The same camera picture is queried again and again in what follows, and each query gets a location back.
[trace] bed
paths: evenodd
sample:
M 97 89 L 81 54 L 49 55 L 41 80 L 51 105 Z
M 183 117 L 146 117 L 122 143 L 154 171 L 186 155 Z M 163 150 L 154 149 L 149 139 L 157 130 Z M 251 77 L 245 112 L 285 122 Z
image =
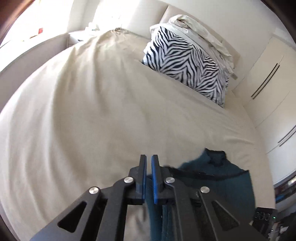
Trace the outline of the bed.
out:
M 204 148 L 224 150 L 250 171 L 256 206 L 275 207 L 262 141 L 233 93 L 221 108 L 141 63 L 149 27 L 186 13 L 159 1 L 137 8 L 122 25 L 129 31 L 111 30 L 59 53 L 2 110 L 0 214 L 18 240 L 30 240 L 89 187 L 125 177 L 141 154 L 178 167 Z M 235 49 L 208 29 L 236 63 Z M 149 240 L 145 206 L 128 210 L 125 240 L 139 239 Z

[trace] cabinet handle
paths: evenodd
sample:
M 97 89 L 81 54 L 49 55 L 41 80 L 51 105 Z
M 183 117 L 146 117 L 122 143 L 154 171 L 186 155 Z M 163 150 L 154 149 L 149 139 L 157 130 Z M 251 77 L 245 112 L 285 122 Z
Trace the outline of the cabinet handle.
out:
M 289 140 L 294 134 L 296 133 L 296 125 L 288 132 L 287 135 L 285 135 L 282 139 L 280 139 L 278 141 L 278 143 L 280 143 L 281 141 L 283 141 L 286 137 L 288 137 L 287 139 L 285 139 L 285 141 L 283 143 L 281 143 L 279 146 L 282 146 L 283 144 L 285 144 L 285 142 L 287 140 Z
M 279 64 L 276 63 L 276 65 L 274 66 L 274 68 L 272 69 L 272 71 L 269 73 L 269 75 L 267 76 L 267 78 L 263 81 L 263 83 L 259 86 L 259 88 L 251 95 L 252 99 L 255 99 L 257 97 L 257 95 L 260 94 L 260 92 L 263 90 L 263 88 L 268 84 L 268 82 L 271 80 L 271 78 L 273 77 L 273 75 L 276 73 L 276 71 L 279 68 Z

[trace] silver screw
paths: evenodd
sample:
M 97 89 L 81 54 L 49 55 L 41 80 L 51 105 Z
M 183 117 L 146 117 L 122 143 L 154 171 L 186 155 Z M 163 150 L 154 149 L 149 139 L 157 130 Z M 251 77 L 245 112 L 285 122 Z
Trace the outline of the silver screw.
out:
M 124 182 L 125 182 L 125 183 L 132 183 L 132 182 L 133 182 L 133 178 L 132 178 L 132 177 L 126 177 L 126 178 L 124 179 Z
M 210 191 L 210 189 L 209 189 L 208 187 L 204 186 L 204 187 L 201 187 L 201 188 L 200 188 L 200 191 L 201 191 L 202 193 L 208 193 L 208 192 Z
M 167 177 L 167 178 L 165 179 L 165 181 L 166 181 L 167 183 L 174 183 L 174 182 L 175 182 L 175 179 L 174 179 L 173 177 Z
M 99 192 L 99 189 L 97 187 L 92 187 L 89 189 L 90 194 L 96 194 Z

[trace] mattress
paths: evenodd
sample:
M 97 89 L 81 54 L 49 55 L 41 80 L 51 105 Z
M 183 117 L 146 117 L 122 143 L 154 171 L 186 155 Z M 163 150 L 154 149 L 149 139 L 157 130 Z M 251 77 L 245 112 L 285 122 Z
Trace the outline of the mattress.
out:
M 141 63 L 148 40 L 117 29 L 50 59 L 0 114 L 0 201 L 29 240 L 89 187 L 127 176 L 141 154 L 178 167 L 204 148 L 250 171 L 256 205 L 275 207 L 263 144 L 238 99 L 225 108 Z M 125 240 L 149 240 L 145 206 Z

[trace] zebra stripe pattern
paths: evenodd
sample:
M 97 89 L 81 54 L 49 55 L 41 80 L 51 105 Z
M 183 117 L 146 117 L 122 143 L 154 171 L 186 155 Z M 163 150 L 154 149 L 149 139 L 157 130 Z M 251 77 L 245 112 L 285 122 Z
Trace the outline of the zebra stripe pattern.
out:
M 189 86 L 223 107 L 229 74 L 202 49 L 164 27 L 151 40 L 142 63 Z

